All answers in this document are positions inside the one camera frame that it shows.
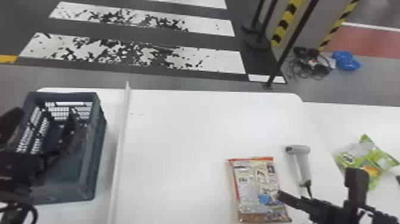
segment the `red floor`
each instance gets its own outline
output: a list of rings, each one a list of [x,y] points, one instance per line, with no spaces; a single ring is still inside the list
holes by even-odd
[[[350,51],[354,55],[400,59],[400,33],[342,26],[324,51]]]

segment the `gray floor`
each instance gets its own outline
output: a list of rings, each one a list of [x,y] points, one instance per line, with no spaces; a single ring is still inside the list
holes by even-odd
[[[281,49],[275,49],[280,55]],[[334,70],[324,80],[289,80],[274,91],[294,92],[304,101],[400,107],[400,60],[357,57],[363,65],[356,72]],[[0,65],[0,114],[21,106],[29,91],[42,87],[122,88],[126,81],[135,89],[263,92],[260,83]]]
[[[347,22],[400,28],[399,0],[360,0]]]
[[[125,82],[129,81],[135,89],[263,91],[260,83],[48,67],[0,65],[0,76],[0,114],[21,106],[28,92],[43,87],[123,88]],[[289,92],[290,89],[287,85],[276,85],[275,91]]]

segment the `white stripe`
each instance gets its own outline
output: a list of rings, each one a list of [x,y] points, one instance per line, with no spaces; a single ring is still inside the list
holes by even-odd
[[[239,51],[36,33],[21,57],[246,74]]]
[[[344,22],[342,25],[343,26],[358,27],[358,28],[373,29],[373,30],[384,30],[384,31],[391,31],[391,32],[400,32],[399,28],[386,27],[386,26],[375,26],[375,25],[368,25],[368,24],[361,24],[361,23],[349,23],[349,22]]]
[[[230,20],[60,2],[49,18],[235,36]]]
[[[260,74],[248,74],[249,80],[251,82],[268,82],[270,76],[260,75]],[[282,76],[276,76],[273,83],[285,84],[285,78]]]
[[[221,8],[226,10],[225,0],[149,0],[154,2],[169,2],[182,5],[196,5],[201,7]]]

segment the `white divider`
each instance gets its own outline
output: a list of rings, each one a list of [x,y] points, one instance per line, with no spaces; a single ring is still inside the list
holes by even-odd
[[[115,210],[117,207],[116,202],[118,200],[118,184],[119,184],[120,170],[121,170],[121,158],[123,155],[122,150],[125,143],[125,129],[126,129],[126,119],[129,110],[130,91],[131,88],[129,86],[129,82],[126,82],[124,101],[121,110],[120,130],[118,131],[118,142],[117,142],[117,149],[115,152],[115,165],[112,177],[111,199],[108,211],[107,224],[113,224],[115,221]]]

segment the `product packaging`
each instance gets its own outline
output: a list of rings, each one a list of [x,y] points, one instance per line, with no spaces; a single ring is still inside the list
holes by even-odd
[[[377,186],[379,178],[385,172],[399,165],[398,160],[382,151],[367,135],[363,135],[359,143],[338,151],[334,157],[343,170],[347,167],[365,170],[370,175],[369,190]]]
[[[291,222],[283,203],[276,200],[279,182],[272,157],[228,161],[235,179],[240,222]]]

